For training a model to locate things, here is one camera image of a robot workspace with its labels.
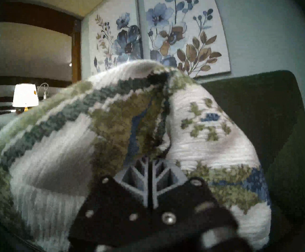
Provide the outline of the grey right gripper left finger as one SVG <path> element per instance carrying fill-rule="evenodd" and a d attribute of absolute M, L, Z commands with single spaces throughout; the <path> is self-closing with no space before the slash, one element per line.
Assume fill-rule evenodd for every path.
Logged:
<path fill-rule="evenodd" d="M 130 244 L 152 235 L 149 159 L 141 158 L 94 186 L 69 232 L 71 244 Z"/>

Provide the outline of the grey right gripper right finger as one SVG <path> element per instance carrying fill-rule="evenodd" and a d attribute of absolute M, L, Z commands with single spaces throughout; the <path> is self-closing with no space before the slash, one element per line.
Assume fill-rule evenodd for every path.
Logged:
<path fill-rule="evenodd" d="M 199 233 L 236 233 L 236 220 L 218 204 L 200 177 L 188 178 L 174 163 L 152 161 L 152 223 L 156 229 Z"/>

